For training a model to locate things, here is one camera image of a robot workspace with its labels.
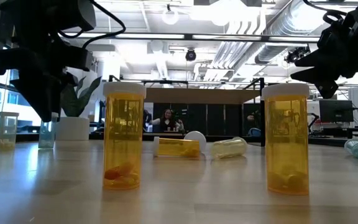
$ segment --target table surface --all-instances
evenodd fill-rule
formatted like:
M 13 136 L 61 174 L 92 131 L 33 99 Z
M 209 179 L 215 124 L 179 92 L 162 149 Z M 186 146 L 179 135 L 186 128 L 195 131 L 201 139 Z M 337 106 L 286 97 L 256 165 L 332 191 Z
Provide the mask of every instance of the table surface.
M 103 142 L 18 143 L 0 152 L 0 223 L 357 223 L 358 160 L 310 146 L 310 195 L 268 192 L 261 147 L 212 161 L 153 158 L 139 189 L 102 189 Z

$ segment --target office desk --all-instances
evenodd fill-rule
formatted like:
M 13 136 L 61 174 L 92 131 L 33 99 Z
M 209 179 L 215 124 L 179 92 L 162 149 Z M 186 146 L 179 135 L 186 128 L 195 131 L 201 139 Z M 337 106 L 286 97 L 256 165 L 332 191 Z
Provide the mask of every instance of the office desk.
M 0 152 L 0 223 L 357 223 L 358 160 L 310 146 L 310 196 L 268 192 L 261 148 L 247 157 L 153 158 L 140 189 L 102 190 L 103 142 L 19 143 Z

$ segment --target computer monitor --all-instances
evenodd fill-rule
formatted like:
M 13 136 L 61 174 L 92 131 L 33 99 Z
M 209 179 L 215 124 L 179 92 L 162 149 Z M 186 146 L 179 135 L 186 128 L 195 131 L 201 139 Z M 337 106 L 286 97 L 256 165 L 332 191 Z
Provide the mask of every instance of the computer monitor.
M 321 122 L 353 122 L 353 104 L 350 100 L 320 100 Z

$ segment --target potted plant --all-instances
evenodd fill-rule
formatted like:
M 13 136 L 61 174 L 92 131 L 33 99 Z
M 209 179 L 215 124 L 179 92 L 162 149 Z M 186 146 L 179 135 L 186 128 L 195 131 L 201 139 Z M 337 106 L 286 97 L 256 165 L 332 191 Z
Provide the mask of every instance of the potted plant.
M 88 88 L 80 91 L 85 78 L 78 82 L 76 88 L 68 84 L 61 93 L 60 101 L 66 117 L 61 117 L 57 123 L 56 140 L 80 141 L 89 139 L 90 120 L 89 118 L 81 118 L 80 115 L 89 103 L 92 92 L 100 85 L 101 77 L 93 80 Z

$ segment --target laboratory room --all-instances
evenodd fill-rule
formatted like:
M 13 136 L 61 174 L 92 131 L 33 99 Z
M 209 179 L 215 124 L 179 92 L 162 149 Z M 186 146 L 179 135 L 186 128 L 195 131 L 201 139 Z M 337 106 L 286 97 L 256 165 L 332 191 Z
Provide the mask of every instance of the laboratory room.
M 358 223 L 358 0 L 0 0 L 0 223 Z

